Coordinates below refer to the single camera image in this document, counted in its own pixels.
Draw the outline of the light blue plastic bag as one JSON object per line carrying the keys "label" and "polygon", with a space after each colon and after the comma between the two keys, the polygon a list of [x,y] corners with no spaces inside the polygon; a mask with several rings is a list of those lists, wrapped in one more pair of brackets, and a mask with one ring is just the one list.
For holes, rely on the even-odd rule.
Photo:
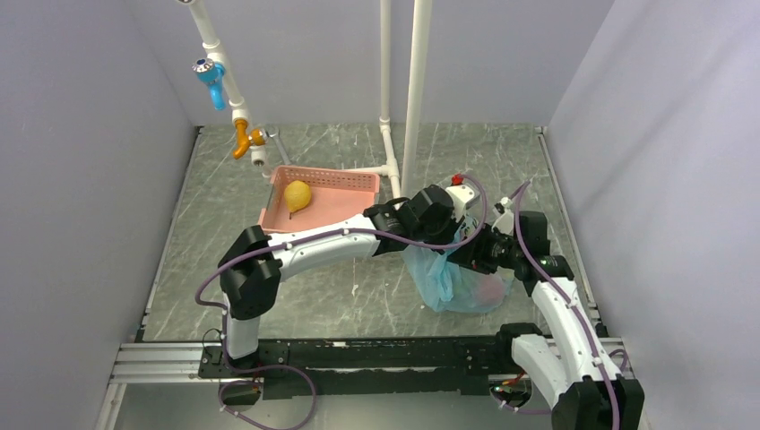
{"label": "light blue plastic bag", "polygon": [[402,259],[424,304],[435,312],[484,314],[501,306],[511,293],[512,271],[482,274],[467,270],[446,257],[418,246],[408,246]]}

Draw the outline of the yellow fake pear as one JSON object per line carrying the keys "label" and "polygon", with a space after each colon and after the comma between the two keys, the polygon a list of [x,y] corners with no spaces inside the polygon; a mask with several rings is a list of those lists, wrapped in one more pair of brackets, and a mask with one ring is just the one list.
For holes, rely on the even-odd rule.
{"label": "yellow fake pear", "polygon": [[294,180],[285,187],[282,196],[289,214],[294,214],[304,210],[311,203],[311,187],[306,182]]}

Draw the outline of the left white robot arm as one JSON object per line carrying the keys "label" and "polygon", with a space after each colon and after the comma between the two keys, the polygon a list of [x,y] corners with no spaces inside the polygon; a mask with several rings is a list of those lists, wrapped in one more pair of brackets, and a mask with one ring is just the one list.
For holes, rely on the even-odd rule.
{"label": "left white robot arm", "polygon": [[222,364],[236,376],[256,367],[259,327],[279,285],[333,263],[399,253],[420,244],[443,252],[462,239],[459,228],[480,198],[469,185],[429,185],[412,198],[375,204],[345,220],[295,233],[247,228],[222,257],[220,288],[227,307]]}

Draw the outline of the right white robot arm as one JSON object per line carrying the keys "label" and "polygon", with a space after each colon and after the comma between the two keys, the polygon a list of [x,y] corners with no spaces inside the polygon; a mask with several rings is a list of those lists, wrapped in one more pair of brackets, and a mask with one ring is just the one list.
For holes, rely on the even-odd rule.
{"label": "right white robot arm", "polygon": [[499,368],[521,368],[550,408],[555,429],[636,429],[644,392],[609,356],[580,301],[566,258],[550,252],[548,221],[537,211],[518,214],[513,228],[478,226],[467,216],[466,245],[449,261],[482,274],[511,270],[548,324],[546,338],[532,323],[501,327],[494,347]]}

